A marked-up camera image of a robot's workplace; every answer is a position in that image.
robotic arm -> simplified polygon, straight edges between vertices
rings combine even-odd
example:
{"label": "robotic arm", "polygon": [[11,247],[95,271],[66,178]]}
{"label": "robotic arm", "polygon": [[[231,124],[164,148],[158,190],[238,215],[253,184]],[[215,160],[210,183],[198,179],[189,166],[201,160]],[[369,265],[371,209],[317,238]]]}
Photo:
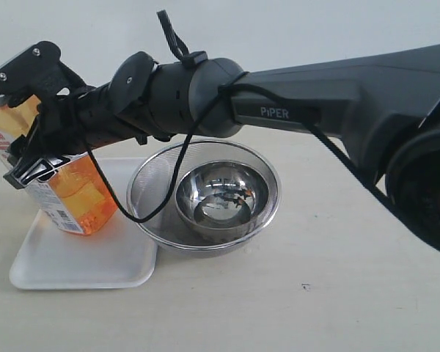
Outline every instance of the robotic arm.
{"label": "robotic arm", "polygon": [[[440,45],[317,65],[245,72],[189,53],[158,13],[177,61],[139,52],[90,87],[40,42],[0,67],[0,106],[31,95],[39,114],[11,146],[5,178],[45,180],[86,152],[175,134],[227,138],[243,125],[313,133],[386,208],[440,251]],[[67,88],[68,95],[59,94]],[[342,141],[348,156],[328,137]],[[386,195],[375,184],[386,176]]]}

piper logo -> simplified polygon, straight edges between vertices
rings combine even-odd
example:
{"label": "piper logo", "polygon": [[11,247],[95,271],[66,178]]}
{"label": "piper logo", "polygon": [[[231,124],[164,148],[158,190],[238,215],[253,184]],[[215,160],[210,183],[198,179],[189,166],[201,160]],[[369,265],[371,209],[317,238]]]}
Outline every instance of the piper logo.
{"label": "piper logo", "polygon": [[261,106],[261,116],[269,117],[271,119],[283,119],[289,120],[288,110],[282,108],[268,108],[265,106]]}

white table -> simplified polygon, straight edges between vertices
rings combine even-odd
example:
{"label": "white table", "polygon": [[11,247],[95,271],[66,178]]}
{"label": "white table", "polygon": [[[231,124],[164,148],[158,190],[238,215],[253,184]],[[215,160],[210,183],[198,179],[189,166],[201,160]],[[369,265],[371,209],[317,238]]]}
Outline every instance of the white table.
{"label": "white table", "polygon": [[[440,1],[77,2],[0,1],[0,63],[42,39],[94,85],[138,50],[172,62],[163,8],[192,50],[247,70],[440,43]],[[127,290],[16,290],[8,271],[37,209],[0,164],[0,351],[440,351],[440,254],[312,136],[244,128],[232,139],[279,172],[273,224],[216,259],[160,251],[152,278]],[[161,147],[129,141],[98,156]]]}

metal mesh strainer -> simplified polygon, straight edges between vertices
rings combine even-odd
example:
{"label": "metal mesh strainer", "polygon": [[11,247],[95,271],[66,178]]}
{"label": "metal mesh strainer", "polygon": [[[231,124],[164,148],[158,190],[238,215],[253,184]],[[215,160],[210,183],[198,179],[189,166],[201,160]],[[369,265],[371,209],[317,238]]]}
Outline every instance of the metal mesh strainer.
{"label": "metal mesh strainer", "polygon": [[[141,218],[151,213],[164,199],[182,143],[172,145],[145,161],[134,173],[127,193],[129,211]],[[255,170],[268,187],[268,198],[248,232],[231,241],[214,243],[186,226],[175,201],[176,192],[166,207],[153,219],[139,226],[159,245],[176,252],[209,252],[209,256],[233,250],[267,226],[275,215],[280,200],[280,182],[274,168],[256,152],[238,143],[199,139],[190,143],[177,178],[177,185],[185,175],[200,165],[215,161],[231,161]]]}

white foam tray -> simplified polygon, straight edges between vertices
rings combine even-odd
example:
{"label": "white foam tray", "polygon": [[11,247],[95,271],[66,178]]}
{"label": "white foam tray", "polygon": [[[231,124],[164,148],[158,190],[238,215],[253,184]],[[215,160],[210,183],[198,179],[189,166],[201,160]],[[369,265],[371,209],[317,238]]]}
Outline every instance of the white foam tray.
{"label": "white foam tray", "polygon": [[[128,181],[143,158],[102,158],[99,162],[122,204]],[[62,232],[37,214],[10,269],[22,290],[85,290],[137,287],[155,268],[157,246],[117,211],[98,233]]]}

